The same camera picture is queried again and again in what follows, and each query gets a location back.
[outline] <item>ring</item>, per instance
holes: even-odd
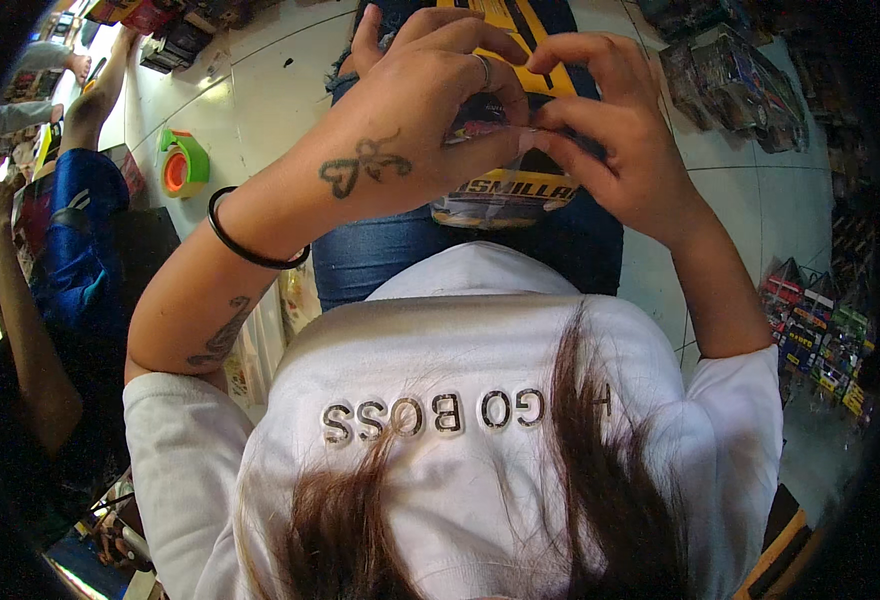
[[[470,54],[470,56],[480,59],[480,62],[483,65],[483,87],[480,89],[480,91],[488,91],[490,89],[490,77],[491,77],[490,57],[479,55],[479,54]]]

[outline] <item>tape roll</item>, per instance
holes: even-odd
[[[160,142],[169,148],[160,171],[163,193],[170,198],[196,196],[209,180],[209,158],[203,147],[186,131],[165,129]]]

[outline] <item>tattoo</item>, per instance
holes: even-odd
[[[413,163],[399,154],[380,151],[380,146],[393,141],[399,136],[399,129],[390,137],[373,140],[368,137],[356,142],[356,158],[338,158],[328,160],[320,165],[320,179],[333,185],[333,196],[342,200],[350,196],[356,180],[360,177],[360,168],[375,182],[382,184],[383,170],[393,166],[397,175],[406,177],[413,171]]]
[[[254,306],[255,304],[251,304],[248,295],[238,295],[230,300],[230,307],[236,309],[236,314],[233,315],[233,318],[227,321],[227,324],[220,327],[220,329],[213,334],[213,337],[206,341],[206,351],[209,354],[194,354],[193,356],[189,356],[186,358],[187,364],[193,367],[202,367],[209,363],[223,362],[223,359],[227,357],[227,354],[230,354],[230,350],[233,348],[233,342],[236,341],[236,336],[239,335],[243,323],[246,321],[247,317],[250,316],[250,313],[253,312]]]

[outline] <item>ripped jeans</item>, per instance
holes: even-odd
[[[359,23],[367,2],[357,9]],[[400,25],[419,3],[376,0],[383,10],[380,49],[385,50]],[[566,3],[531,1],[551,34],[576,31]],[[359,81],[356,73],[339,75],[350,48],[333,65],[326,89],[338,102]],[[586,70],[567,67],[581,96],[596,97]],[[623,225],[604,210],[584,188],[563,208],[524,228],[483,230],[441,225],[429,206],[392,217],[349,222],[313,243],[317,292],[324,311],[361,302],[386,280],[424,258],[471,241],[489,241],[535,258],[572,283],[584,294],[616,295],[623,255]]]

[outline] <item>black bracelet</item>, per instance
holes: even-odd
[[[209,226],[213,228],[213,232],[218,238],[220,238],[220,241],[223,242],[226,247],[232,250],[238,257],[243,258],[246,261],[252,262],[254,263],[254,265],[259,265],[260,267],[266,267],[267,269],[296,269],[297,267],[302,265],[306,261],[306,258],[310,256],[309,244],[307,244],[303,248],[303,250],[300,251],[300,254],[293,260],[275,260],[273,258],[260,256],[259,254],[251,252],[245,247],[240,246],[223,231],[223,229],[220,227],[220,220],[216,218],[216,201],[219,200],[221,196],[223,196],[224,194],[229,194],[234,189],[236,189],[235,185],[217,190],[217,192],[213,194],[213,196],[209,199],[209,209],[207,210],[207,216],[209,217]]]

